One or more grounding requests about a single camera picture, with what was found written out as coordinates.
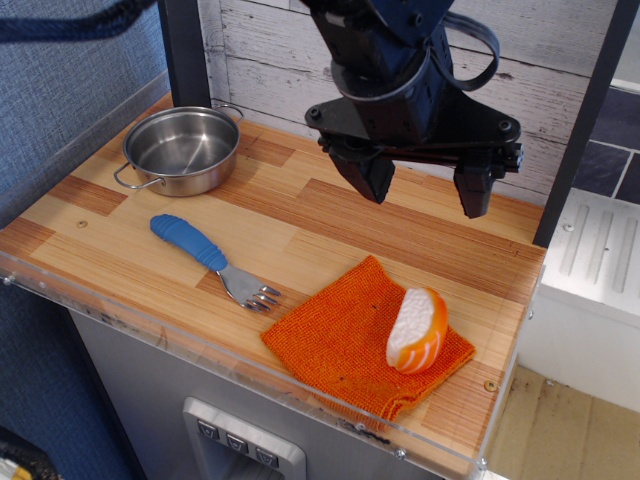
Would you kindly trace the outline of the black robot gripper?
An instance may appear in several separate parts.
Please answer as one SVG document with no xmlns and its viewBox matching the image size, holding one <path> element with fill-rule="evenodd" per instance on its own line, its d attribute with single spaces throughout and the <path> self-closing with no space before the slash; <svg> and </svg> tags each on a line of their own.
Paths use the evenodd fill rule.
<svg viewBox="0 0 640 480">
<path fill-rule="evenodd" d="M 465 215 L 487 214 L 493 184 L 522 162 L 513 117 L 444 84 L 420 82 L 383 98 L 339 99 L 310 107 L 307 125 L 340 175 L 365 199 L 384 202 L 391 160 L 457 163 L 454 183 Z"/>
</svg>

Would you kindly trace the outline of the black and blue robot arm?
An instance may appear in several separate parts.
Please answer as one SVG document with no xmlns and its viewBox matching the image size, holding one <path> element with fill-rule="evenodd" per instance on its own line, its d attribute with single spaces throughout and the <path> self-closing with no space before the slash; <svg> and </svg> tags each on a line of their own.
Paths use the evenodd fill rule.
<svg viewBox="0 0 640 480">
<path fill-rule="evenodd" d="M 340 98 L 305 115 L 341 176 L 382 203 L 397 160 L 454 166 L 469 218 L 520 168 L 519 122 L 469 97 L 496 74 L 500 45 L 448 1 L 309 1 Z"/>
</svg>

